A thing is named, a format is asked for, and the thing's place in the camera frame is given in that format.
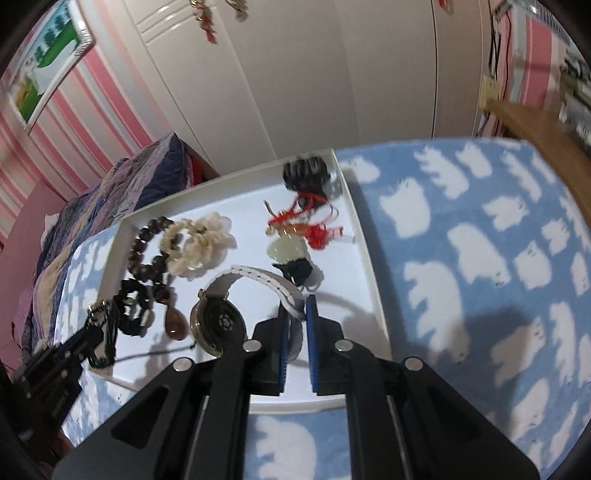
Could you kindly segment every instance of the metal watch band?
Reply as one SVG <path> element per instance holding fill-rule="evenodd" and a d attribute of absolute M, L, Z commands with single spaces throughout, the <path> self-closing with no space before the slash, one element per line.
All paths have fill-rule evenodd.
<path fill-rule="evenodd" d="M 233 265 L 217 275 L 205 288 L 206 294 L 226 296 L 231 286 L 242 277 L 251 278 L 270 288 L 292 317 L 304 320 L 304 297 L 297 287 L 279 275 L 260 268 Z"/>

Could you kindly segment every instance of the white tray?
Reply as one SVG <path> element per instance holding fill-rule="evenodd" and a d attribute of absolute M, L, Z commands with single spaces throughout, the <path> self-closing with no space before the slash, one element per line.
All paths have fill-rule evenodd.
<path fill-rule="evenodd" d="M 333 199 L 333 205 L 339 211 L 339 218 L 332 225 L 343 226 L 345 234 L 355 236 L 355 243 L 331 241 L 322 251 L 308 248 L 311 262 L 318 267 L 323 276 L 320 286 L 313 292 L 317 297 L 319 313 L 323 317 L 340 322 L 347 338 L 362 343 L 377 356 L 390 359 L 384 313 L 374 271 L 349 189 L 334 153 L 322 151 L 316 154 L 324 158 L 332 175 L 334 190 L 340 191 Z M 276 237 L 265 235 L 269 214 L 263 200 L 267 200 L 275 211 L 289 207 L 295 194 L 284 187 L 282 170 L 283 165 L 292 160 L 295 158 L 286 158 L 207 182 L 127 216 L 121 222 L 113 242 L 99 298 L 111 298 L 119 290 L 121 279 L 130 276 L 126 273 L 126 259 L 132 241 L 139 228 L 145 226 L 150 219 L 161 215 L 172 220 L 197 219 L 208 212 L 217 211 L 232 221 L 230 233 L 236 238 L 237 248 L 228 250 L 219 265 L 208 270 L 202 277 L 191 281 L 183 278 L 173 280 L 172 286 L 177 295 L 176 308 L 186 318 L 189 318 L 191 308 L 197 301 L 198 290 L 204 288 L 218 272 L 233 264 L 264 268 L 279 273 L 271 266 L 273 261 L 266 253 L 267 246 Z M 145 258 L 152 258 L 158 254 L 160 236 L 148 244 Z M 238 281 L 230 290 L 229 300 L 242 313 L 249 335 L 258 321 L 272 318 L 277 314 L 278 300 L 275 294 L 253 281 Z M 117 357 L 191 345 L 191 337 L 182 342 L 175 342 L 166 337 L 164 312 L 164 306 L 154 306 L 154 322 L 143 338 L 119 334 Z M 287 367 L 284 394 L 280 397 L 253 396 L 252 412 L 317 411 L 345 404 L 342 396 L 318 397 L 312 392 L 305 332 L 304 328 L 304 345 L 299 357 Z M 124 387 L 138 390 L 180 356 L 189 356 L 197 362 L 212 358 L 197 347 L 195 350 L 184 352 L 136 358 L 95 373 Z"/>

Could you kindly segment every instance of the screw head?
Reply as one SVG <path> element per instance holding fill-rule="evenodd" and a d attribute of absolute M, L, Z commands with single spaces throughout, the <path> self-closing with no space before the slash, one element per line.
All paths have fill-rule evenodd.
<path fill-rule="evenodd" d="M 177 358 L 173 363 L 173 368 L 177 372 L 186 372 L 193 366 L 193 360 L 184 356 L 181 358 Z"/>
<path fill-rule="evenodd" d="M 242 344 L 242 348 L 244 348 L 244 351 L 248 353 L 258 352 L 262 348 L 262 343 L 252 338 L 244 342 Z"/>
<path fill-rule="evenodd" d="M 411 356 L 404 361 L 404 366 L 411 372 L 418 372 L 423 368 L 423 361 L 416 356 Z"/>
<path fill-rule="evenodd" d="M 335 342 L 335 348 L 339 352 L 350 352 L 353 349 L 353 342 L 351 340 L 337 340 Z"/>

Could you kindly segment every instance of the wardrobe door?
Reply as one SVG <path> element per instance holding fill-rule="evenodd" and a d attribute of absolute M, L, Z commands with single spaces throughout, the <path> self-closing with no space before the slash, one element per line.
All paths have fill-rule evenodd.
<path fill-rule="evenodd" d="M 491 22 L 488 0 L 433 1 L 437 36 L 435 137 L 476 131 L 480 80 L 488 72 Z"/>
<path fill-rule="evenodd" d="M 226 174 L 276 160 L 217 10 L 217 44 L 211 44 L 189 0 L 151 0 L 151 9 L 159 5 L 151 12 L 138 7 L 144 0 L 125 2 L 130 12 L 141 12 L 132 14 L 137 30 L 212 166 Z"/>
<path fill-rule="evenodd" d="M 250 0 L 242 23 L 216 6 L 279 158 L 359 143 L 333 1 Z"/>
<path fill-rule="evenodd" d="M 359 142 L 431 138 L 436 48 L 430 0 L 335 0 Z"/>

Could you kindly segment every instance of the pink striped wallpaper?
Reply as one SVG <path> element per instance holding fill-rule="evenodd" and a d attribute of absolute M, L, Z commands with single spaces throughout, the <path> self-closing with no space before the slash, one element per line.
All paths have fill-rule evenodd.
<path fill-rule="evenodd" d="M 0 241 L 35 184 L 65 199 L 95 185 L 120 158 L 170 132 L 108 15 L 109 0 L 79 0 L 96 45 L 54 92 L 30 134 L 0 103 Z M 4 87 L 25 41 L 0 79 Z"/>

